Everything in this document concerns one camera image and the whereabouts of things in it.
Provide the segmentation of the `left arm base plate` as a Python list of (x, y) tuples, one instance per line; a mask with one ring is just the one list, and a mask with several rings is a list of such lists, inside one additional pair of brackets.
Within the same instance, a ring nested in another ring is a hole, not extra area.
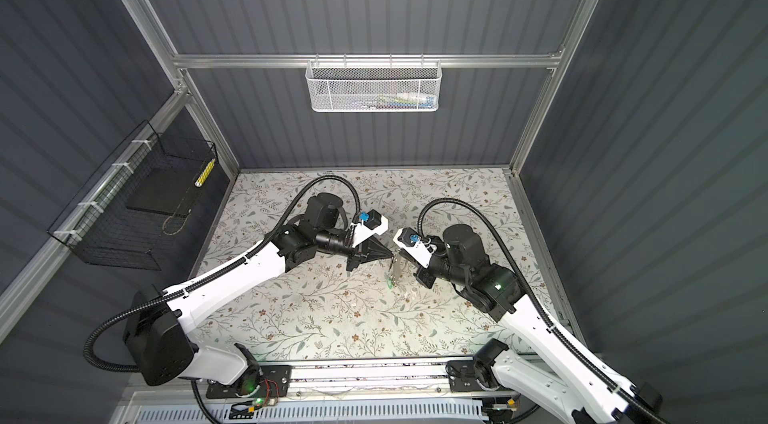
[(288, 365), (266, 365), (260, 367), (260, 373), (248, 370), (244, 377), (231, 385), (211, 381), (205, 393), (209, 400), (216, 399), (279, 399), (287, 396), (292, 377), (292, 367)]

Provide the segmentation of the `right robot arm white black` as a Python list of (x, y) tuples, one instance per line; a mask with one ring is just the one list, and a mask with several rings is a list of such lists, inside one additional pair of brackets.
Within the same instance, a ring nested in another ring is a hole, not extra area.
[(456, 286), (460, 297), (521, 338), (548, 367), (542, 370), (492, 339), (473, 357), (481, 387), (515, 390), (563, 423), (660, 422), (661, 395), (613, 370), (538, 308), (511, 269), (492, 263), (470, 226), (453, 225), (441, 237), (404, 228), (394, 242), (415, 263), (423, 286), (438, 279)]

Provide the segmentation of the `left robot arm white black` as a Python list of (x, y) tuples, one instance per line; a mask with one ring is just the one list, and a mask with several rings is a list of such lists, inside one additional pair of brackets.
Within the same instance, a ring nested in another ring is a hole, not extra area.
[(361, 212), (346, 221), (342, 200), (330, 193), (309, 198), (304, 213), (278, 228), (263, 249), (252, 247), (232, 259), (234, 270), (222, 277), (207, 272), (188, 283), (167, 288), (180, 297), (129, 317), (124, 343), (139, 373), (149, 386), (174, 379), (214, 381), (250, 397), (263, 390), (266, 379), (260, 365), (242, 344), (223, 350), (195, 343), (190, 335), (214, 311), (281, 276), (319, 253), (343, 256), (349, 271), (359, 265), (392, 258), (379, 238), (389, 227), (376, 210)]

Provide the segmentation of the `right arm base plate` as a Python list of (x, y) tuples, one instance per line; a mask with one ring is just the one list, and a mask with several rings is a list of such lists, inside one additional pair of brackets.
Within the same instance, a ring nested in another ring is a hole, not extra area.
[(503, 386), (484, 388), (477, 380), (471, 359), (449, 360), (445, 364), (445, 372), (448, 376), (450, 391), (453, 393), (496, 392), (518, 395), (517, 391)]

